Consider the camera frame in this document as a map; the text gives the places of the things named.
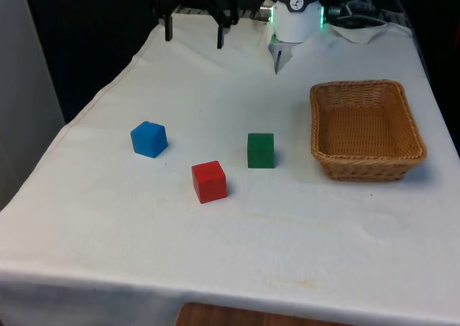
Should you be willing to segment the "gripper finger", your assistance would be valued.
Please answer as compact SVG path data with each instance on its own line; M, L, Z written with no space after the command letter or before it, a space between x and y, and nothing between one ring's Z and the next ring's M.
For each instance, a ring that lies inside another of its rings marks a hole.
M172 13L178 7L179 0L157 0L157 14L163 19L165 27L165 40L169 42L173 38Z
M224 30L239 22L239 0L211 0L211 16L218 25L217 48L224 46Z

